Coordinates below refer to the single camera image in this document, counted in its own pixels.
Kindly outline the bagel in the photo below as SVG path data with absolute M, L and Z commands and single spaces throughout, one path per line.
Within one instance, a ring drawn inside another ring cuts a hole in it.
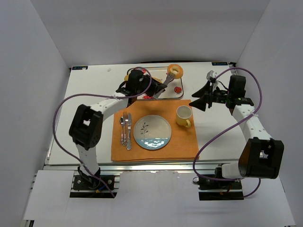
M 171 64 L 167 68 L 167 74 L 173 79 L 180 79 L 183 76 L 183 69 L 178 64 Z

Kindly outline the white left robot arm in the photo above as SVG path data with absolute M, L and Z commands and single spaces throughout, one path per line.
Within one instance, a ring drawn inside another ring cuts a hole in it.
M 151 79 L 142 70 L 133 69 L 128 80 L 122 82 L 114 98 L 108 98 L 92 106 L 80 105 L 72 120 L 69 135 L 78 149 L 81 160 L 78 172 L 89 184 L 98 182 L 100 168 L 97 162 L 96 145 L 101 138 L 102 124 L 108 117 L 127 108 L 137 100 L 136 96 L 146 94 L 158 97 L 170 83 Z

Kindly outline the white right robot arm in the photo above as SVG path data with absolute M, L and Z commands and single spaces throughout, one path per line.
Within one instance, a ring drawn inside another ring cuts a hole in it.
M 205 111 L 213 103 L 224 104 L 231 115 L 240 124 L 246 145 L 237 163 L 223 164 L 220 169 L 221 179 L 241 179 L 246 177 L 275 179 L 278 177 L 284 144 L 267 133 L 259 118 L 254 113 L 254 103 L 245 96 L 246 79 L 232 75 L 227 90 L 218 88 L 219 79 L 210 71 L 207 83 L 192 97 L 196 101 L 189 105 Z

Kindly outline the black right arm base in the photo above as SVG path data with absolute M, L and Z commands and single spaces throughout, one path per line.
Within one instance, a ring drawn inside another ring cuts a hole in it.
M 200 201 L 235 201 L 244 199 L 241 182 L 214 181 L 196 176 L 193 178 L 193 184 L 198 186 Z

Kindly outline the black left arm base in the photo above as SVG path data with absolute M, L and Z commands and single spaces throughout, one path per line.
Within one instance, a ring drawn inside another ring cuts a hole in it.
M 114 196 L 116 196 L 119 188 L 120 176 L 114 174 L 102 174 L 100 177 L 104 183 L 98 182 L 96 186 L 89 186 L 89 184 L 85 182 L 79 174 L 74 174 L 71 183 L 70 198 L 113 199 L 114 197 L 107 189 L 107 186 Z

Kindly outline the oval bread roll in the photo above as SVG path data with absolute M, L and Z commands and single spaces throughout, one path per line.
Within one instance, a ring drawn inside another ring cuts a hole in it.
M 157 82 L 159 82 L 159 83 L 162 83 L 162 80 L 161 80 L 161 79 L 154 78 L 154 77 L 152 77 L 152 79 L 155 80 L 155 81 L 157 81 Z

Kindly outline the strawberry pattern serving tray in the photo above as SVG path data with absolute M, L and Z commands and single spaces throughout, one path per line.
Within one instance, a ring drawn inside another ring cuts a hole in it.
M 152 77 L 162 80 L 164 83 L 167 76 L 167 68 L 165 67 L 147 67 L 146 69 L 151 73 Z M 165 88 L 165 91 L 159 96 L 158 99 L 180 99 L 184 94 L 182 79 L 174 79 Z

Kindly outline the yellow mug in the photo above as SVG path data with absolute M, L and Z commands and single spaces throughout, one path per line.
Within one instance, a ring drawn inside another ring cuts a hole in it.
M 176 123 L 179 126 L 191 127 L 190 118 L 192 116 L 192 110 L 186 105 L 179 106 L 176 110 Z

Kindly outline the silver spoon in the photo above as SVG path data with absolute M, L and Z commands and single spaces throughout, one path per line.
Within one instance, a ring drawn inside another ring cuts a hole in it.
M 125 126 L 125 118 L 121 116 L 120 118 L 120 125 L 121 125 L 121 139 L 120 139 L 120 144 L 124 145 L 124 126 Z

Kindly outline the orange cloth placemat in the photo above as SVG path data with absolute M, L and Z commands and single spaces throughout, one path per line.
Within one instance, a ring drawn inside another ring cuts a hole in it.
M 134 102 L 128 108 L 121 110 L 113 116 L 113 135 L 111 145 L 112 161 L 143 161 L 143 160 L 183 160 L 194 159 L 199 151 L 193 116 L 190 118 L 191 127 L 179 126 L 176 123 L 176 110 L 179 106 L 189 107 L 190 100 L 140 100 Z M 121 125 L 120 117 L 124 111 L 131 114 L 131 144 L 127 148 L 120 144 Z M 134 140 L 133 128 L 136 122 L 147 115 L 159 115 L 166 119 L 172 130 L 169 143 L 159 150 L 147 150 L 141 148 Z

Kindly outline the white blue ceramic plate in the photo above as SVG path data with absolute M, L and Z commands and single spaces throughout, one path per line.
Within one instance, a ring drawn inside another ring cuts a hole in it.
M 169 122 L 159 115 L 147 115 L 139 119 L 133 128 L 135 142 L 147 150 L 165 147 L 172 136 Z

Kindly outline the silver table knife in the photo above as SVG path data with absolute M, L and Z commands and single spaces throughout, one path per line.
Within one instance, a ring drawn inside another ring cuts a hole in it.
M 132 117 L 131 114 L 127 114 L 127 130 L 128 130 L 128 135 L 127 135 L 127 150 L 130 150 L 132 148 L 131 144 L 131 126 L 132 126 Z

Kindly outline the silver fork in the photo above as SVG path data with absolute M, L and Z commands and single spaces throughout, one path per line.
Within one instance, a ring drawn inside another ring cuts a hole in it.
M 123 130 L 123 146 L 126 146 L 126 128 L 127 128 L 127 121 L 128 121 L 128 113 L 124 111 L 123 113 L 123 120 L 124 120 L 124 130 Z

